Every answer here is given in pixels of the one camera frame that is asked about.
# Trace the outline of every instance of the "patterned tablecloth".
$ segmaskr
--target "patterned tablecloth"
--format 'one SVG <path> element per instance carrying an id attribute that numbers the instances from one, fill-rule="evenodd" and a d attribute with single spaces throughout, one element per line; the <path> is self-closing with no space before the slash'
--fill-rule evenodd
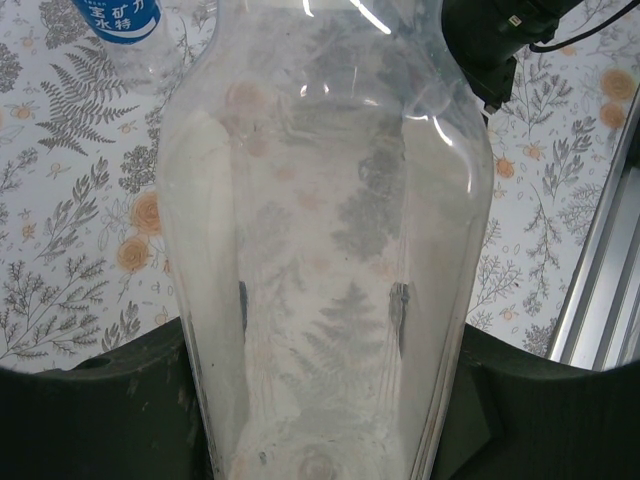
<path id="1" fill-rule="evenodd" d="M 190 63 L 215 20 L 173 3 Z M 585 1 L 558 37 L 623 4 Z M 523 51 L 490 121 L 494 202 L 467 321 L 539 355 L 640 79 L 639 21 Z M 164 103 L 125 91 L 69 0 L 0 0 L 0 366 L 70 368 L 177 315 L 153 188 Z"/>

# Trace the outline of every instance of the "table surface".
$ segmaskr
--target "table surface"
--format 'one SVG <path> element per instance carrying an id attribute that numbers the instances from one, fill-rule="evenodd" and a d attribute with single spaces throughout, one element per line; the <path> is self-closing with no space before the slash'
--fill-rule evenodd
<path id="1" fill-rule="evenodd" d="M 558 38 L 624 3 L 585 1 Z M 164 4 L 190 63 L 215 20 Z M 521 52 L 513 100 L 489 122 L 494 201 L 467 321 L 538 355 L 640 79 L 639 21 L 636 10 L 575 46 Z M 71 368 L 178 314 L 154 235 L 165 99 L 92 81 L 106 57 L 69 0 L 0 0 L 0 34 L 0 366 Z"/>

